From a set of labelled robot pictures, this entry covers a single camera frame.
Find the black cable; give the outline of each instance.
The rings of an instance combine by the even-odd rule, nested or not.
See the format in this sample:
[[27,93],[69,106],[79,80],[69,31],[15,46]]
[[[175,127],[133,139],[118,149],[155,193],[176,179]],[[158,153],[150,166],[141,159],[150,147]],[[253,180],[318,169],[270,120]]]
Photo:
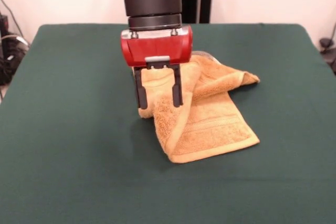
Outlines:
[[11,14],[11,16],[12,16],[12,18],[13,18],[13,21],[14,21],[14,23],[15,23],[17,29],[18,29],[19,32],[20,32],[21,37],[24,38],[23,33],[22,33],[22,31],[21,31],[21,28],[20,28],[19,24],[17,23],[17,21],[16,21],[16,19],[15,19],[15,16],[14,16],[12,10],[8,7],[8,5],[5,3],[4,0],[0,0],[0,1],[3,3],[3,5],[6,7],[6,9],[7,9],[7,10],[9,11],[9,13]]
[[334,29],[332,31],[332,34],[331,34],[331,37],[330,37],[330,40],[329,40],[329,44],[326,48],[329,48],[331,46],[331,43],[332,43],[332,38],[335,36],[335,31],[336,31],[336,23],[334,25]]

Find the orange towel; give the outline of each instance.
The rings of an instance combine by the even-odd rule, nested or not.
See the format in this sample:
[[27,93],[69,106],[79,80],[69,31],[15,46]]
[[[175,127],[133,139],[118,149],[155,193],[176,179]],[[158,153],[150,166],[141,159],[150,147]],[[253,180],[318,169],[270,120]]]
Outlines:
[[258,83],[249,72],[220,64],[205,52],[193,52],[181,64],[183,106],[173,106],[173,71],[142,70],[148,108],[142,118],[154,117],[156,134],[171,162],[187,163],[258,144],[228,91]]

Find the table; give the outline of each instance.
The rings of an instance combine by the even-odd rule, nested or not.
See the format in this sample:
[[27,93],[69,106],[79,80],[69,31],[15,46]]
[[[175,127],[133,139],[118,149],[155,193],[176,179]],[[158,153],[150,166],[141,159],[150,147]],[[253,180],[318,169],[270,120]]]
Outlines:
[[138,116],[124,28],[38,31],[0,106],[0,223],[336,223],[336,79],[301,26],[193,25],[260,77],[230,95],[261,142],[183,165]]

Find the cable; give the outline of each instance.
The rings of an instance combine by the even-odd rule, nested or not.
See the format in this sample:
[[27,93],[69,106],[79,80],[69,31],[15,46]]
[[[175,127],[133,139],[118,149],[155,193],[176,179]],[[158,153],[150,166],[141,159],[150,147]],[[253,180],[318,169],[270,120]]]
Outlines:
[[22,33],[22,31],[21,31],[21,28],[20,28],[20,26],[18,25],[18,23],[17,23],[17,21],[16,21],[16,19],[15,19],[15,16],[14,16],[12,10],[8,7],[8,5],[5,3],[4,0],[0,0],[0,1],[3,3],[3,5],[6,7],[6,9],[7,9],[7,10],[9,11],[9,13],[11,14],[11,16],[12,16],[12,18],[13,18],[13,21],[14,21],[14,23],[15,23],[17,29],[18,29],[19,32],[20,32],[21,37],[24,37],[24,36],[23,36],[23,33]]
[[332,31],[332,34],[331,34],[331,37],[330,37],[330,40],[329,40],[329,44],[328,44],[328,46],[326,48],[329,48],[331,46],[331,44],[332,44],[332,38],[335,36],[335,32],[336,32],[336,23],[334,25],[334,29]]
[[20,41],[21,43],[25,44],[27,47],[30,47],[30,43],[23,37],[20,37],[17,34],[9,34],[4,37],[1,37],[1,40],[8,39],[8,38],[15,38],[16,40]]

